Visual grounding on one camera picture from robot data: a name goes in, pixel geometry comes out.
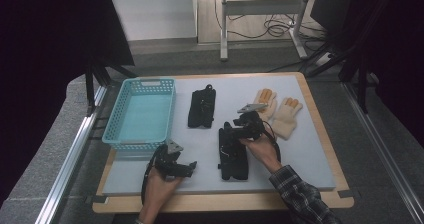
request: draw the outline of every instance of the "black device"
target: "black device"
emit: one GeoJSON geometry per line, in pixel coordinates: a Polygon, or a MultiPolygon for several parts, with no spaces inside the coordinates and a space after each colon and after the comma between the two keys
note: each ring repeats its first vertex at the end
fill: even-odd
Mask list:
{"type": "Polygon", "coordinates": [[[167,144],[160,145],[147,165],[146,172],[144,173],[143,185],[141,187],[141,201],[144,203],[145,192],[148,182],[150,170],[154,166],[163,176],[173,177],[191,177],[194,169],[196,168],[197,161],[189,165],[181,165],[177,163],[177,159],[181,154],[183,148],[173,141],[167,144]]]}
{"type": "Polygon", "coordinates": [[[249,175],[249,165],[247,163],[246,147],[240,143],[240,138],[253,138],[254,140],[265,134],[274,145],[277,158],[280,161],[280,149],[275,140],[266,130],[262,119],[256,111],[246,112],[240,115],[239,119],[233,120],[236,127],[232,127],[229,122],[224,123],[224,128],[219,129],[219,157],[223,180],[233,177],[237,180],[247,180],[249,175]]]}
{"type": "Polygon", "coordinates": [[[212,127],[215,97],[216,91],[211,84],[208,84],[203,90],[197,90],[192,93],[190,111],[188,113],[188,127],[212,127]]]}

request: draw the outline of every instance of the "aluminum rail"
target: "aluminum rail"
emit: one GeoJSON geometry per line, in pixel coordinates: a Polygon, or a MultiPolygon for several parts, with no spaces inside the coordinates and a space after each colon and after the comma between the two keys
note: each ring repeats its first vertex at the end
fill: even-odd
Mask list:
{"type": "MultiPolygon", "coordinates": [[[[95,95],[95,104],[99,106],[106,94],[106,87],[100,87],[95,95]]],[[[74,171],[74,167],[78,162],[81,151],[84,148],[84,145],[88,139],[91,128],[94,125],[98,111],[96,110],[91,116],[85,117],[82,121],[80,129],[72,143],[72,146],[66,156],[66,159],[59,171],[59,174],[56,177],[56,180],[50,190],[49,195],[47,196],[46,201],[44,202],[43,208],[38,215],[35,223],[50,223],[56,213],[56,210],[59,206],[59,203],[62,199],[62,195],[66,189],[69,179],[74,171]]]]}
{"type": "Polygon", "coordinates": [[[392,179],[393,184],[398,190],[401,198],[405,202],[406,207],[408,208],[412,218],[415,223],[423,224],[424,223],[424,209],[421,204],[420,199],[418,198],[415,191],[412,189],[409,181],[402,174],[392,155],[390,154],[389,149],[375,128],[370,117],[365,114],[361,107],[356,102],[356,93],[353,90],[353,87],[350,83],[342,83],[342,87],[346,91],[348,99],[358,116],[360,122],[365,128],[371,142],[380,157],[381,162],[383,163],[386,171],[388,172],[390,178],[392,179]]]}

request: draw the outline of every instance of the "human hand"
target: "human hand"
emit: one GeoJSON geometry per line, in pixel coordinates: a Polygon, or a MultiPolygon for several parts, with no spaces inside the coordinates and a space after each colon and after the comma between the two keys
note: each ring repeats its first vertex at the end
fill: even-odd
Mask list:
{"type": "MultiPolygon", "coordinates": [[[[268,133],[272,133],[269,128],[266,128],[268,133]]],[[[265,167],[270,173],[278,171],[283,165],[277,159],[277,152],[275,147],[272,145],[271,140],[262,134],[257,140],[239,139],[240,143],[245,145],[253,156],[265,167]]]]}
{"type": "Polygon", "coordinates": [[[172,180],[167,180],[154,166],[147,178],[146,196],[139,219],[144,224],[151,224],[184,178],[175,177],[172,180]]]}

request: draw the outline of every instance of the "tabletop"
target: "tabletop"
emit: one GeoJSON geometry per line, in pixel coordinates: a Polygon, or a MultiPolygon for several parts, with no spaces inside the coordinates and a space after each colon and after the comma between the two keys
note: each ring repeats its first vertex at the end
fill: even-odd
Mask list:
{"type": "MultiPolygon", "coordinates": [[[[330,208],[349,208],[354,204],[353,197],[342,198],[339,191],[349,190],[349,186],[340,167],[330,139],[327,135],[321,117],[314,103],[304,76],[300,73],[274,73],[274,74],[222,74],[222,75],[196,75],[177,76],[176,79],[187,78],[235,78],[257,76],[295,76],[301,89],[302,95],[310,112],[313,124],[318,133],[328,164],[333,173],[336,188],[321,191],[323,201],[330,208]]],[[[112,167],[116,151],[111,150],[100,181],[97,196],[104,196],[102,190],[112,167]]],[[[93,210],[98,213],[136,213],[141,209],[140,196],[109,196],[104,203],[93,203],[93,210]]],[[[164,212],[187,212],[187,211],[240,211],[240,210],[279,210],[287,207],[282,202],[277,192],[251,192],[230,194],[176,194],[166,204],[164,212]]]]}

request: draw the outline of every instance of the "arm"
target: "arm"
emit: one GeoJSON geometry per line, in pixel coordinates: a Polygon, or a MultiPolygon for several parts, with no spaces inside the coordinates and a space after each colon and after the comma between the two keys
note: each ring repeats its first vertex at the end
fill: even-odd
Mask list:
{"type": "Polygon", "coordinates": [[[240,139],[240,142],[272,174],[269,180],[292,212],[296,223],[341,223],[321,200],[316,187],[303,181],[290,166],[283,167],[278,162],[275,149],[265,135],[255,141],[240,139]]]}
{"type": "Polygon", "coordinates": [[[269,180],[295,214],[296,223],[341,223],[321,200],[318,189],[303,181],[290,166],[280,168],[269,180]]]}
{"type": "Polygon", "coordinates": [[[153,224],[162,206],[171,198],[182,177],[169,181],[153,167],[149,173],[146,197],[138,219],[143,224],[153,224]]]}

